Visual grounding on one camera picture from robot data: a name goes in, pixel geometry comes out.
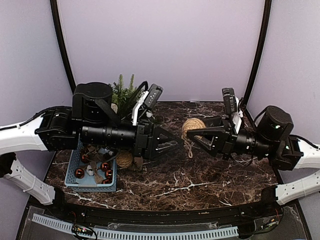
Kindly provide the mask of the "white ball string lights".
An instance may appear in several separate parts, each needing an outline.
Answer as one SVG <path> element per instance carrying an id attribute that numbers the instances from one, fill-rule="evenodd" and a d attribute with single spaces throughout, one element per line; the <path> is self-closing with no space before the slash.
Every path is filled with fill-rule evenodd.
<path id="1" fill-rule="evenodd" d="M 154 115 L 153 115 L 153 112 L 152 111 L 150 111 L 150 110 L 145 110 L 144 112 L 143 112 L 143 116 L 142 116 L 142 118 L 143 119 L 154 119 L 155 117 L 154 117 Z"/>

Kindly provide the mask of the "small green christmas tree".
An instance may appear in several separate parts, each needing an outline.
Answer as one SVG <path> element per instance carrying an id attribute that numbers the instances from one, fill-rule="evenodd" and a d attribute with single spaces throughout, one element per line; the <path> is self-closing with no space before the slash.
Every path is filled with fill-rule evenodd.
<path id="1" fill-rule="evenodd" d="M 149 85 L 147 81 L 143 81 L 138 87 L 134 85 L 135 75 L 132 74 L 130 77 L 128 87 L 125 87 L 125 81 L 122 74 L 119 75 L 117 82 L 114 82 L 111 86 L 113 93 L 112 93 L 112 103 L 117 104 L 118 110 L 117 115 L 122 120 L 127 120 L 131 114 L 132 109 L 135 106 L 136 102 L 141 97 L 142 93 L 149 89 Z M 132 150 L 129 149 L 121 149 L 119 151 L 129 151 L 132 154 Z M 143 158 L 134 157 L 133 156 L 133 163 L 130 167 L 123 169 L 128 169 L 131 171 L 142 171 L 144 164 Z"/>

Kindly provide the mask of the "wooden heart ornament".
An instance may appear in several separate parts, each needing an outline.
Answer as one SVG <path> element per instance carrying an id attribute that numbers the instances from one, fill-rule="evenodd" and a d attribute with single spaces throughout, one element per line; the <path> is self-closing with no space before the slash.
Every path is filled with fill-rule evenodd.
<path id="1" fill-rule="evenodd" d="M 112 103 L 112 104 L 111 104 L 111 108 L 113 109 L 113 111 L 114 111 L 115 113 L 118 112 L 118 106 L 117 106 L 117 104 Z"/>

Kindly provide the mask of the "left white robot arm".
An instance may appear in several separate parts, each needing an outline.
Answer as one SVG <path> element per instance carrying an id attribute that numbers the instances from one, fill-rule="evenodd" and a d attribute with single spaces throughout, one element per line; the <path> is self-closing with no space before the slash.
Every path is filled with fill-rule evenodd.
<path id="1" fill-rule="evenodd" d="M 145 87 L 131 112 L 121 119 L 112 109 L 113 90 L 103 82 L 76 86 L 71 106 L 53 106 L 30 119 L 0 129 L 0 176 L 14 182 L 41 205 L 50 206 L 60 218 L 67 218 L 70 206 L 64 193 L 48 185 L 25 168 L 23 153 L 75 150 L 79 144 L 129 150 L 133 157 L 154 159 L 180 149 L 183 140 L 143 117 L 140 109 L 151 111 L 163 89 L 157 84 Z"/>

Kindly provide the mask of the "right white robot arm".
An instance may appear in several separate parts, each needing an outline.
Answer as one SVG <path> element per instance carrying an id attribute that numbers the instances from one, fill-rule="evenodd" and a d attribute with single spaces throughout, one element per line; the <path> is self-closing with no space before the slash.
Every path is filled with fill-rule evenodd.
<path id="1" fill-rule="evenodd" d="M 267 106 L 259 117 L 254 131 L 237 129 L 230 118 L 218 116 L 210 127 L 190 129 L 186 137 L 213 157 L 220 154 L 228 160 L 234 155 L 249 155 L 267 159 L 280 171 L 315 170 L 298 180 L 264 188 L 255 213 L 266 217 L 275 205 L 282 206 L 320 190 L 320 146 L 292 134 L 291 115 L 277 106 Z"/>

